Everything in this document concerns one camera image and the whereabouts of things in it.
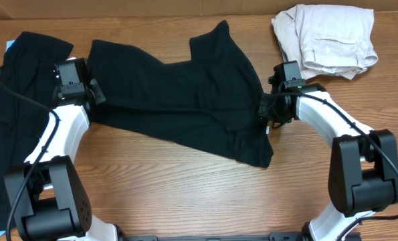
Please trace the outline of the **black t-shirt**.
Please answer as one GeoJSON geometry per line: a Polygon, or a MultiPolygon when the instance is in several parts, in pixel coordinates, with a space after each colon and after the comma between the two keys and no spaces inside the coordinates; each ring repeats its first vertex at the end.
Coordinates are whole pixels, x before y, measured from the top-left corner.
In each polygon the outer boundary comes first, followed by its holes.
{"type": "Polygon", "coordinates": [[[137,47],[94,40],[88,71],[105,97],[94,122],[267,168],[274,152],[257,114],[264,91],[228,23],[189,47],[190,60],[165,64],[137,47]]]}

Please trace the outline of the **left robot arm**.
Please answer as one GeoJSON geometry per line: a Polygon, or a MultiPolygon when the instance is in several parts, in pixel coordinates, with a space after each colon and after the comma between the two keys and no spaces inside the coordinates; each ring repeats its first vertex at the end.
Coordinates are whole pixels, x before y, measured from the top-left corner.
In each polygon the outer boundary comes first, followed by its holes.
{"type": "Polygon", "coordinates": [[[7,229],[15,226],[21,239],[29,241],[125,240],[116,224],[92,214],[74,168],[93,108],[105,97],[83,58],[56,64],[54,76],[58,83],[45,131],[23,165],[4,177],[11,204],[7,229]]]}

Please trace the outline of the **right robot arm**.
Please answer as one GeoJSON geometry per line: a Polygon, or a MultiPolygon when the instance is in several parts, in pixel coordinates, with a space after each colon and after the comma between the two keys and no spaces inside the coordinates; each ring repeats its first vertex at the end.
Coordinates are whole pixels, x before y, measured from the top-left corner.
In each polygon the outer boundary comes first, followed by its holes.
{"type": "MultiPolygon", "coordinates": [[[[330,203],[299,232],[272,232],[270,240],[353,241],[353,230],[398,203],[398,150],[395,135],[375,131],[344,111],[319,84],[307,84],[296,61],[274,67],[269,94],[258,116],[277,129],[292,120],[310,125],[332,149],[328,175],[330,203]]],[[[386,216],[398,220],[398,214],[386,216]]]]}

